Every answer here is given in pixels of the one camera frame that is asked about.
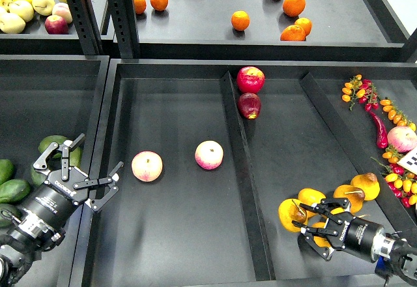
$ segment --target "red chili pepper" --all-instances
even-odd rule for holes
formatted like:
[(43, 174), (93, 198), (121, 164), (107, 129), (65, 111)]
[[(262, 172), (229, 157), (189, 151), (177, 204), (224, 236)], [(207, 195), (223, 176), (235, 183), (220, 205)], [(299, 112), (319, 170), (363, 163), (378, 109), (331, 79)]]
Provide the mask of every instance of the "red chili pepper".
[(385, 149), (388, 147), (388, 136), (386, 133), (386, 128), (384, 125), (384, 122), (382, 122), (382, 119), (380, 119), (375, 113), (373, 113), (372, 111), (368, 112), (373, 121), (375, 122), (375, 125), (378, 128), (377, 131), (377, 147), (381, 148), (381, 149)]

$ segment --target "yellow cherry tomato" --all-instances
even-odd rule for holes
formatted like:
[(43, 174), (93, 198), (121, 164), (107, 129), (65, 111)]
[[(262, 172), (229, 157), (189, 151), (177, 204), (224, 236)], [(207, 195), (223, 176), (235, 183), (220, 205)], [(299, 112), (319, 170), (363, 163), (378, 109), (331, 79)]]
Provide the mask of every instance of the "yellow cherry tomato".
[(417, 194), (417, 183), (411, 184), (411, 192)]
[(345, 95), (351, 95), (352, 94), (352, 91), (349, 88), (344, 87), (341, 90), (343, 91), (343, 93)]
[(414, 205), (417, 203), (417, 194), (413, 194), (409, 199), (409, 204)]
[(391, 111), (391, 110), (392, 110), (392, 108), (393, 108), (393, 106), (385, 106), (385, 107), (383, 107), (383, 108), (382, 108), (382, 110), (383, 110), (384, 112), (389, 112), (389, 111)]
[(394, 181), (394, 186), (396, 187), (396, 189), (400, 189), (403, 186), (403, 181), (397, 179), (396, 181)]
[(382, 154), (382, 157), (384, 159), (390, 159), (390, 158), (392, 158), (392, 152), (385, 152), (385, 153)]
[(398, 157), (392, 157), (388, 159), (388, 162), (392, 164), (397, 164), (398, 161), (399, 161)]
[(391, 111), (388, 112), (388, 119), (390, 121), (392, 121), (394, 119), (394, 116), (396, 116), (396, 115), (397, 115), (397, 111), (391, 110)]
[(350, 96), (348, 96), (348, 95), (341, 96), (341, 99), (345, 102), (349, 102), (351, 100)]
[(398, 122), (401, 121), (402, 116), (401, 115), (396, 115), (394, 116), (394, 118), (392, 119), (392, 121), (394, 122), (394, 124), (397, 124)]
[(391, 100), (389, 100), (389, 99), (383, 99), (379, 103), (381, 104), (381, 106), (389, 106), (389, 105), (391, 105)]
[(356, 96), (358, 98), (362, 98), (365, 95), (366, 90), (365, 89), (359, 89), (359, 91), (356, 93)]
[(410, 179), (405, 179), (403, 181), (403, 190), (405, 192), (409, 192), (411, 190), (411, 185), (412, 185), (411, 180)]
[(385, 176), (385, 181), (387, 183), (391, 183), (392, 181), (396, 181), (398, 179), (398, 174), (391, 173)]

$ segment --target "pear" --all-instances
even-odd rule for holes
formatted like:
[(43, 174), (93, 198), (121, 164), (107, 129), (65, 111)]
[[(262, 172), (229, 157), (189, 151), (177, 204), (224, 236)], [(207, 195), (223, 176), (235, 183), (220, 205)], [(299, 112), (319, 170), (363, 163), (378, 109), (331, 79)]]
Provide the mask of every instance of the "pear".
[(15, 13), (4, 13), (0, 16), (0, 30), (6, 34), (20, 34), (26, 23)]

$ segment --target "black tray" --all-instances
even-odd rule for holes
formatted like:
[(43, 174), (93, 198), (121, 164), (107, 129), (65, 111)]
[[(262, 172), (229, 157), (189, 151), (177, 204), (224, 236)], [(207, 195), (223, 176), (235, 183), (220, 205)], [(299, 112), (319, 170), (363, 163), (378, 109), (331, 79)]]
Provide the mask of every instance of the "black tray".
[[(412, 76), (417, 67), (259, 61), (254, 65), (267, 77), (259, 94), (263, 107), (261, 116), (249, 123), (230, 107), (232, 92), (224, 91), (227, 71), (233, 81), (245, 65), (243, 61), (112, 61), (94, 153), (102, 155), (103, 173), (119, 160), (126, 166), (120, 192), (100, 218), (91, 221), (91, 214), (83, 213), (80, 237), (90, 241), (77, 247), (76, 259), (84, 264), (74, 263), (74, 286), (81, 282), (84, 286), (383, 284), (373, 274), (374, 264), (348, 254), (335, 253), (331, 262), (323, 261), (297, 235), (282, 228), (277, 208), (304, 187), (330, 195), (358, 173), (300, 79), (309, 72), (342, 79), (357, 70)], [(193, 155), (196, 145), (211, 134), (223, 145), (225, 161), (218, 171), (204, 172)], [(158, 152), (165, 161), (162, 177), (152, 184), (138, 182), (130, 168), (133, 156), (146, 149)], [(236, 186), (236, 177), (242, 176), (253, 183), (250, 192)], [(248, 193), (254, 202), (248, 203)], [(259, 229), (266, 230), (267, 238), (256, 237), (248, 227), (253, 222), (248, 210), (259, 208)], [(401, 207), (393, 210), (407, 215)], [(365, 203), (360, 213), (385, 225), (388, 232), (393, 230), (376, 201)], [(397, 221), (397, 228), (404, 226)], [(252, 254), (248, 247), (255, 247)], [(259, 250), (266, 251), (264, 259), (256, 258)], [(254, 275), (269, 257), (270, 278)]]
[[(107, 10), (107, 0), (91, 0), (101, 39), (112, 42), (113, 23)], [(45, 30), (46, 16), (35, 12), (35, 17), (26, 23), (20, 34), (5, 34), (0, 31), (2, 54), (83, 54), (74, 23), (68, 25), (68, 35), (49, 35)]]
[[(107, 67), (108, 57), (0, 56), (0, 159), (14, 163), (15, 178), (31, 181), (38, 144), (52, 134), (86, 134), (81, 169), (90, 172)], [(81, 209), (63, 243), (34, 262), (17, 286), (68, 286)]]
[[(281, 32), (297, 19), (283, 13), (283, 0), (169, 0), (163, 12), (147, 0), (145, 13), (136, 16), (141, 57), (384, 61), (402, 46), (386, 37), (367, 1), (306, 3), (300, 17), (313, 22), (311, 34), (305, 42), (282, 42)], [(251, 18), (245, 31), (231, 25), (237, 10)]]

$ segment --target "orange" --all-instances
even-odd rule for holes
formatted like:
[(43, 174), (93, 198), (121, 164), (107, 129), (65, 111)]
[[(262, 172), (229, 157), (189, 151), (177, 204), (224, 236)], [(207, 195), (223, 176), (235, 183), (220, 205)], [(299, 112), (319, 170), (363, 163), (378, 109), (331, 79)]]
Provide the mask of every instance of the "orange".
[(306, 7), (306, 0), (284, 0), (282, 9), (286, 15), (294, 18), (301, 14)]
[(306, 36), (310, 34), (311, 28), (313, 27), (313, 23), (308, 18), (299, 18), (294, 24), (301, 26), (306, 32)]
[(142, 14), (146, 10), (146, 0), (134, 0), (136, 14)]
[(168, 6), (168, 0), (151, 0), (152, 8), (157, 11), (163, 11)]
[(304, 41), (306, 39), (306, 32), (299, 25), (290, 25), (281, 33), (282, 41)]
[(235, 28), (237, 31), (244, 31), (249, 26), (250, 18), (248, 13), (245, 11), (236, 11), (232, 15), (231, 22), (233, 28)]

